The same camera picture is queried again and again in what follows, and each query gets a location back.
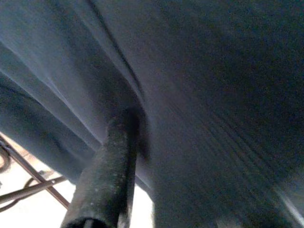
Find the black t-shirt green logo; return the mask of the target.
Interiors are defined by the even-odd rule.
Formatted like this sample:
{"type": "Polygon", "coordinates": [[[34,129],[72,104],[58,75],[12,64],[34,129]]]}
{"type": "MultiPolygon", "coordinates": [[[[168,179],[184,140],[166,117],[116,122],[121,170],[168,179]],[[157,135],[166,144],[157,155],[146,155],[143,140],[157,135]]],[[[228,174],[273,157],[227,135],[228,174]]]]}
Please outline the black t-shirt green logo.
{"type": "Polygon", "coordinates": [[[155,228],[304,228],[304,0],[0,0],[0,131],[77,185],[145,114],[155,228]]]}

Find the silver metal clothes rack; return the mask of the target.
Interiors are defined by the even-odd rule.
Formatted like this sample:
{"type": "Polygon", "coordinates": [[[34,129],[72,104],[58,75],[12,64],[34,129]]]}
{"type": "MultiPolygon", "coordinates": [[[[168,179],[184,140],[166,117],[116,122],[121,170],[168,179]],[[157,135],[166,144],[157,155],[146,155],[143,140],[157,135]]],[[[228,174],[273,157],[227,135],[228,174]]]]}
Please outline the silver metal clothes rack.
{"type": "Polygon", "coordinates": [[[0,196],[0,204],[10,201],[22,200],[38,192],[46,190],[66,209],[69,202],[53,187],[56,184],[66,181],[65,177],[58,177],[51,180],[45,180],[31,165],[27,162],[1,135],[0,147],[10,156],[19,166],[21,166],[35,181],[36,185],[28,186],[0,196]]]}

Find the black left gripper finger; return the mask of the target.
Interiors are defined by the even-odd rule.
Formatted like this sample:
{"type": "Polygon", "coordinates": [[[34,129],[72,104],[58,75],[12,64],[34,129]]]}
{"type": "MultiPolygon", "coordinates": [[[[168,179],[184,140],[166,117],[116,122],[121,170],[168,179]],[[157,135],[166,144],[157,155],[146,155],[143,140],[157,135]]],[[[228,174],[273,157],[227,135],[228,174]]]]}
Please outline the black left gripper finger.
{"type": "Polygon", "coordinates": [[[82,171],[60,228],[130,228],[136,172],[145,165],[145,114],[127,108],[82,171]]]}

